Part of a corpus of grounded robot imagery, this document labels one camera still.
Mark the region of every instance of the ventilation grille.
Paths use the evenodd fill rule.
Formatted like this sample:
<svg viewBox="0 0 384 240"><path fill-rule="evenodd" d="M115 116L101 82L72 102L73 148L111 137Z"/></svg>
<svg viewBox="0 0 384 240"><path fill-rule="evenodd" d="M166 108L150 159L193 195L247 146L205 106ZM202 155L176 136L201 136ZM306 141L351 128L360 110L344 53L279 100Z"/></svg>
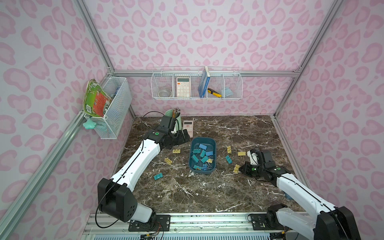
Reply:
<svg viewBox="0 0 384 240"><path fill-rule="evenodd" d="M270 240L269 233L253 233L253 234L244 234L244 233L232 233L232 234L223 234L223 233L207 233L207 234L177 234L169 233L164 234L162 240ZM153 240L160 240L161 233L154 238ZM134 234L127 237L126 234L118 235L96 235L94 240L139 240L140 235Z"/></svg>

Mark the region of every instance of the wire basket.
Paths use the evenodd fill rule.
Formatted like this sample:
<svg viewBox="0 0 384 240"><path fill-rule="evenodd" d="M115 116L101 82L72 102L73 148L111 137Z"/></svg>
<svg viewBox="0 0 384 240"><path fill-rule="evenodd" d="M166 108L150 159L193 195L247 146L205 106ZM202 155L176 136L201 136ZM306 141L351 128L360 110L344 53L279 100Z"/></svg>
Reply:
<svg viewBox="0 0 384 240"><path fill-rule="evenodd" d="M117 139L132 101L131 91L127 79L119 77L110 77L103 90L109 96L116 94L104 117L86 115L85 118L91 118L97 124L95 131L101 139Z"/></svg>
<svg viewBox="0 0 384 240"><path fill-rule="evenodd" d="M243 97L243 79L241 68L209 67L210 80L208 88L218 92L218 98L206 90L203 98L199 95L199 84L202 76L202 67L161 67L153 68L151 78L152 97L154 99L209 99L209 100L240 100ZM190 97L178 97L176 86L177 78L190 78Z"/></svg>

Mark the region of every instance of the metal rail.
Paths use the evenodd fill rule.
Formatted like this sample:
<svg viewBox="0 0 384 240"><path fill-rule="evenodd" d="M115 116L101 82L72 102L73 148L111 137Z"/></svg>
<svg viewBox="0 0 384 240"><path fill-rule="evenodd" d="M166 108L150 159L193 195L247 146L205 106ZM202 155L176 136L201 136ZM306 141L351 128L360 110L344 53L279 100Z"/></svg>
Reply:
<svg viewBox="0 0 384 240"><path fill-rule="evenodd" d="M178 74L196 74L196 70L163 70L162 73L175 73ZM209 71L211 74L225 73L228 71ZM114 76L116 77L151 77L152 70L115 70ZM294 71L254 71L244 70L241 71L242 77L297 77L299 73Z"/></svg>
<svg viewBox="0 0 384 240"><path fill-rule="evenodd" d="M106 82L112 73L106 75L101 85ZM8 208L7 212L0 221L0 239L8 239L16 229L20 220L29 209L30 205L39 194L49 176L64 156L68 147L71 145L80 127L85 122L84 112L79 112L69 124L59 141L53 147L51 152L44 158L43 163L33 174L22 192Z"/></svg>
<svg viewBox="0 0 384 240"><path fill-rule="evenodd" d="M293 170L296 174L297 179L302 182L306 187L312 189L311 185L308 182L307 177L303 169L301 168L299 160L296 158L296 154L293 151L291 144L289 143L287 136L284 133L284 130L281 128L279 121L275 116L271 116L272 123L275 126L276 132L279 135L280 141L284 147L285 152L287 153L288 159L291 162Z"/></svg>
<svg viewBox="0 0 384 240"><path fill-rule="evenodd" d="M265 214L266 212L213 212L213 213L160 213L171 215L170 230L167 233L256 233L281 232L280 230L254 231L252 223L247 219L249 214ZM108 214L98 214L98 223L107 226L116 221ZM83 235L92 234L137 234L128 232L129 222L117 221L109 228L99 228L95 223L95 215L91 214Z"/></svg>
<svg viewBox="0 0 384 240"><path fill-rule="evenodd" d="M336 19L336 14L339 11L343 1L344 0L334 0L332 2L326 16L324 17L316 35L315 35L315 37L313 38L311 45L309 46L307 52L305 53L305 56L303 58L303 62L301 63L301 66L299 67L299 69L297 69L297 72L299 73L299 75L288 86L285 94L283 95L283 97L279 103L279 106L276 109L275 116L280 115L285 104L288 102L288 99L291 96L293 90L295 89L297 83L299 82L305 68L307 67L308 63L310 62L313 55L315 54L317 47L320 45L320 43L324 39L324 36L326 35L328 29L332 26L332 23Z"/></svg>
<svg viewBox="0 0 384 240"><path fill-rule="evenodd" d="M101 37L92 21L92 16L89 13L87 5L84 3L84 0L73 0L77 6L79 14L82 16L85 25L87 26L88 32L91 35L97 49L100 52L100 57L102 58L105 66L109 69L109 71L114 71L115 67L112 64L111 59L107 53L107 50L101 40Z"/></svg>

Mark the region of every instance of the calculator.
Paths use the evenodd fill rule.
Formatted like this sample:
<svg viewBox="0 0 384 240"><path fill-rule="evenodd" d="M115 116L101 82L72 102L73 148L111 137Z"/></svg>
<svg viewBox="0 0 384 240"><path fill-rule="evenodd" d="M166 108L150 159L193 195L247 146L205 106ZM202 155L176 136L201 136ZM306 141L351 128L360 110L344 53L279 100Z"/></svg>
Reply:
<svg viewBox="0 0 384 240"><path fill-rule="evenodd" d="M186 129L189 137L193 137L193 121L186 120L183 122L183 130Z"/></svg>
<svg viewBox="0 0 384 240"><path fill-rule="evenodd" d="M191 88L191 81L190 78L182 77L182 78L176 78L176 95L178 98L190 98L190 88Z"/></svg>

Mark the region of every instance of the marble table surface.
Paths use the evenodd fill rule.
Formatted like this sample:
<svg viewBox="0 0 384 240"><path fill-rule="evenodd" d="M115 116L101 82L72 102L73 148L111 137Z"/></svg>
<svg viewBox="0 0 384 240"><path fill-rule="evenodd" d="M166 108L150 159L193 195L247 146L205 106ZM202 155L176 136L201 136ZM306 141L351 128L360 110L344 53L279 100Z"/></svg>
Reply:
<svg viewBox="0 0 384 240"><path fill-rule="evenodd" d="M160 119L135 119L118 169L137 150L142 136ZM190 171L188 158L191 142L174 146L173 149L181 149L180 154L163 149L135 186L133 194L138 202L154 208L156 212L259 212L279 203L288 205L294 211L303 211L271 183L241 173L233 174L235 164L242 166L249 161L247 156L238 156L237 152L246 152L257 146L269 150L276 165L285 166L293 172L269 116L182 116L184 120L194 120L194 137L211 137L216 141L216 169L209 175ZM232 164L225 159L227 146L232 147ZM173 161L171 166L165 163L166 157ZM153 176L158 173L162 173L163 178L154 180Z"/></svg>

